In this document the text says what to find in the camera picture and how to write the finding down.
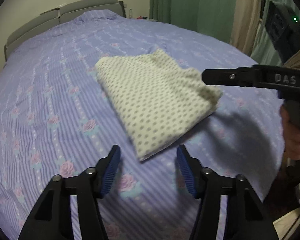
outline upholstered headboard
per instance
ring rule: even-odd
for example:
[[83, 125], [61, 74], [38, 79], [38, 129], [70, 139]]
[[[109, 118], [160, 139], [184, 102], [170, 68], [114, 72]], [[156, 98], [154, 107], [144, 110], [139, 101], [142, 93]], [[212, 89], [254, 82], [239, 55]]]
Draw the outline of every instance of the upholstered headboard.
[[43, 13], [21, 26], [8, 37], [4, 46], [5, 59], [7, 60], [11, 52], [29, 38], [56, 25], [71, 21], [86, 11], [104, 9], [111, 10], [122, 17], [126, 16], [123, 2], [118, 0], [81, 0]]

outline cable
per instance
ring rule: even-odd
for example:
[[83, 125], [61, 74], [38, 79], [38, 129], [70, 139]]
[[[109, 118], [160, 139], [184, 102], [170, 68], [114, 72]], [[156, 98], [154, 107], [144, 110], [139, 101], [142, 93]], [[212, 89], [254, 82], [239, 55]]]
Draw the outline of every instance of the cable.
[[290, 231], [292, 230], [292, 228], [295, 226], [295, 224], [297, 223], [297, 221], [299, 220], [299, 218], [300, 218], [300, 214], [298, 215], [297, 219], [293, 222], [292, 226], [289, 228], [289, 230], [286, 232], [286, 234], [283, 236], [283, 238], [281, 240], [285, 240], [285, 238], [290, 233]]

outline polka dot towel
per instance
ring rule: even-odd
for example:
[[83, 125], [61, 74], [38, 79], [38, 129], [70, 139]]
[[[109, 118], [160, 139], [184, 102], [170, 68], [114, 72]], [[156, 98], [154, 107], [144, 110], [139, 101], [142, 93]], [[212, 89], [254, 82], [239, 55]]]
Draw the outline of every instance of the polka dot towel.
[[172, 144], [216, 109], [221, 90], [163, 50], [103, 57], [95, 68], [140, 161]]

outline green curtain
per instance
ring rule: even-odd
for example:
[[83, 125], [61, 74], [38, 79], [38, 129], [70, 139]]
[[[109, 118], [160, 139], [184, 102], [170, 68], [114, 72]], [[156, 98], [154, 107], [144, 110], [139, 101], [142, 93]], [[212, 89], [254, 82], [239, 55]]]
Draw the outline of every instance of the green curtain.
[[230, 41], [236, 0], [150, 0], [150, 18]]
[[298, 9], [298, 7], [295, 5], [295, 3], [292, 0], [266, 0], [266, 5], [265, 5], [265, 9], [263, 11], [263, 17], [262, 17], [263, 21], [261, 23], [260, 29], [257, 33], [256, 39], [255, 39], [255, 42], [253, 45], [251, 58], [253, 58], [259, 64], [282, 66], [282, 62], [279, 57], [279, 54], [274, 49], [274, 46], [270, 40], [268, 33], [266, 32], [266, 28], [265, 28], [270, 1], [277, 1], [277, 2], [281, 2], [281, 3], [284, 3], [288, 6], [290, 6], [295, 11], [296, 15], [298, 15], [298, 18], [300, 21], [300, 10]]

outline purple bedsheet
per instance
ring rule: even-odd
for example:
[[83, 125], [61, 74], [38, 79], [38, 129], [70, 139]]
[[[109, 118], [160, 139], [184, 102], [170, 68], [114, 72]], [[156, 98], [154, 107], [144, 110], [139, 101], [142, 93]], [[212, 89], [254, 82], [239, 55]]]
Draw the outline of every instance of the purple bedsheet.
[[[255, 62], [236, 48], [173, 25], [89, 11], [24, 42], [0, 74], [0, 227], [17, 239], [54, 174], [77, 175], [122, 151], [114, 186], [100, 210], [110, 239], [186, 240], [198, 201], [176, 165], [176, 146], [220, 175], [244, 174], [263, 199], [280, 166], [283, 140], [275, 91], [222, 87], [218, 110], [171, 147], [139, 163], [97, 82], [101, 57], [164, 49], [182, 68], [235, 68]], [[76, 213], [75, 198], [72, 212]], [[223, 198], [218, 239], [222, 239]], [[75, 239], [80, 239], [73, 215]]]

